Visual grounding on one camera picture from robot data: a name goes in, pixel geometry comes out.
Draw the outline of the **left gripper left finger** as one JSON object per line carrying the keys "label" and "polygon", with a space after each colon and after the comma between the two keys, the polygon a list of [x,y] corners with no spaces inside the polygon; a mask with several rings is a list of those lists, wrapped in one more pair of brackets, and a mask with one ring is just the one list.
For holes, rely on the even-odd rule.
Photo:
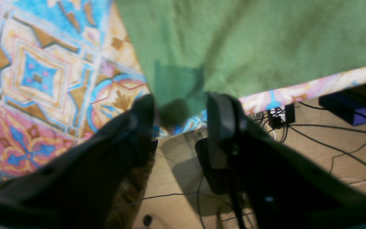
{"label": "left gripper left finger", "polygon": [[101,229],[124,178],[153,153],[154,97],[28,175],[0,182],[0,229]]}

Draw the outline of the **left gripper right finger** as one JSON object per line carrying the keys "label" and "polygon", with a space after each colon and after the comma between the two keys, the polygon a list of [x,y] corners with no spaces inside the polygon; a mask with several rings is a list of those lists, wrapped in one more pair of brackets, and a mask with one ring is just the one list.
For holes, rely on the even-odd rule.
{"label": "left gripper right finger", "polygon": [[366,194],[275,141],[236,98],[208,95],[207,130],[197,157],[212,192],[229,195],[240,229],[245,201],[260,229],[366,229]]}

